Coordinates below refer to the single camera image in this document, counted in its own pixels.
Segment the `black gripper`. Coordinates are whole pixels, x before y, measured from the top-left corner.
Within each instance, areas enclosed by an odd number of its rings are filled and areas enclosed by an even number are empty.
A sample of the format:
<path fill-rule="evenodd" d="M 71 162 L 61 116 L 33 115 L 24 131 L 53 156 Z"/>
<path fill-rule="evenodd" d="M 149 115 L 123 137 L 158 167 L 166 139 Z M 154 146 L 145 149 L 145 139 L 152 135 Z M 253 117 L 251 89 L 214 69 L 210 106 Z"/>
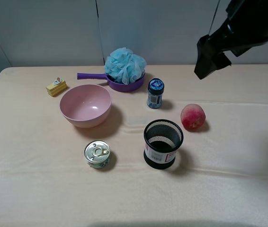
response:
<path fill-rule="evenodd" d="M 223 24 L 212 35 L 205 35 L 197 42 L 194 73 L 199 79 L 231 66 L 225 51 L 238 57 L 268 42 L 268 0 L 232 0 L 226 12 Z"/>

